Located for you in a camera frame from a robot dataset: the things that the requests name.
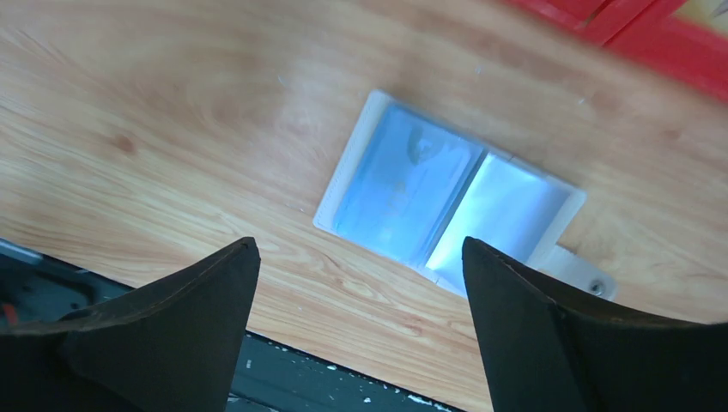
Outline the beige card holder wallet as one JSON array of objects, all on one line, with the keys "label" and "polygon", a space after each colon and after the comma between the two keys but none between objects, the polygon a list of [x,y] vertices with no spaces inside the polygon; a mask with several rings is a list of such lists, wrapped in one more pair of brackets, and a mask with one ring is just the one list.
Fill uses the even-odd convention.
[{"label": "beige card holder wallet", "polygon": [[472,237],[613,300],[615,280],[559,243],[585,201],[576,185],[374,90],[313,223],[460,296]]}]

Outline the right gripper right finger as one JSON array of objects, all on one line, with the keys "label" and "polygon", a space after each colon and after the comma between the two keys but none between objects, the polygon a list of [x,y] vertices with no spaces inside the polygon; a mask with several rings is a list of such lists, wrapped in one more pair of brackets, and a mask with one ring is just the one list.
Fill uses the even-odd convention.
[{"label": "right gripper right finger", "polygon": [[726,324],[604,300],[479,239],[462,258],[494,410],[726,410]]}]

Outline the red plastic bin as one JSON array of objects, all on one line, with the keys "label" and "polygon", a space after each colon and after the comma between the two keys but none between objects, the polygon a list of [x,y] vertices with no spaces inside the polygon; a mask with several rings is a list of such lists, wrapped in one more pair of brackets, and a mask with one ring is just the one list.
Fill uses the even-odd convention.
[{"label": "red plastic bin", "polygon": [[506,3],[528,11],[567,30],[579,31],[601,12],[606,0],[507,0]]},{"label": "red plastic bin", "polygon": [[727,101],[726,1],[604,1],[582,35]]}]

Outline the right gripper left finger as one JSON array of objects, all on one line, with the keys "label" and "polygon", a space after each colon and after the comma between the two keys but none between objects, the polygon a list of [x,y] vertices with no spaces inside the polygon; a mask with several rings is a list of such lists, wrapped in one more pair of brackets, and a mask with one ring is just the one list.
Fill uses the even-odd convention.
[{"label": "right gripper left finger", "polygon": [[4,411],[223,411],[258,283],[244,237],[117,298],[1,329]]}]

